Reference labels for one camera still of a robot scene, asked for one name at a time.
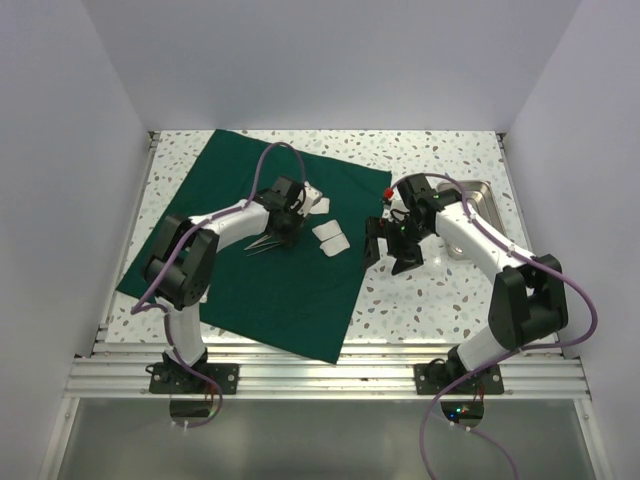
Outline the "white gauze pad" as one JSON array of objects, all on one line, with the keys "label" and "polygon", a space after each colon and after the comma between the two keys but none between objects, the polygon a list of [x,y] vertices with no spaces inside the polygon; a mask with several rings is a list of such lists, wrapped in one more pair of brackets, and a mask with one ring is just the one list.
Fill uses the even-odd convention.
[{"label": "white gauze pad", "polygon": [[309,210],[310,215],[325,215],[330,211],[330,199],[323,197]]},{"label": "white gauze pad", "polygon": [[324,242],[340,235],[342,230],[336,220],[330,220],[314,227],[312,232],[321,242]]},{"label": "white gauze pad", "polygon": [[320,248],[327,257],[335,257],[348,250],[350,243],[344,234],[339,234],[322,242]]}]

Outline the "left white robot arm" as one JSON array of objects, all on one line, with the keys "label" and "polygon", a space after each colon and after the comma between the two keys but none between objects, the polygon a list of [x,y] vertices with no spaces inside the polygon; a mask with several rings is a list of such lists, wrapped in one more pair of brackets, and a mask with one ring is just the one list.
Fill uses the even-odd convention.
[{"label": "left white robot arm", "polygon": [[201,335],[200,303],[207,293],[217,254],[248,237],[248,246],[291,246],[323,194],[309,183],[279,177],[274,185],[235,204],[201,216],[167,216],[143,267],[147,291],[134,313],[158,308],[164,315],[164,362],[185,392],[201,390],[208,379],[207,348]]}]

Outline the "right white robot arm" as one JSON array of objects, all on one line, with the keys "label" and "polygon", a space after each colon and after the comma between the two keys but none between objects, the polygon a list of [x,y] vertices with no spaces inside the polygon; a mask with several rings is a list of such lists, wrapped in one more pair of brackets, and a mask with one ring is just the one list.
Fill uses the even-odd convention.
[{"label": "right white robot arm", "polygon": [[459,182],[438,191],[425,175],[413,174],[385,190],[387,208],[395,194],[400,212],[365,221],[365,267],[379,261],[384,241],[395,260],[393,274],[414,270],[424,263],[421,242],[435,235],[461,248],[492,285],[486,327],[432,362],[426,369],[429,379],[468,392],[480,382],[482,369],[567,326],[560,262],[509,243],[471,206]]}]

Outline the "metal surgical scissors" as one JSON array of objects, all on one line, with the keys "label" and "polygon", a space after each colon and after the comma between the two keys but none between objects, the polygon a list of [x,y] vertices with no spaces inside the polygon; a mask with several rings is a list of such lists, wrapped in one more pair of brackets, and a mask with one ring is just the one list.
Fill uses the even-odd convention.
[{"label": "metal surgical scissors", "polygon": [[280,239],[272,237],[270,235],[265,235],[258,240],[255,240],[248,246],[244,248],[245,254],[250,256],[259,255],[261,253],[265,253],[271,249],[279,248],[286,246],[286,243]]}]

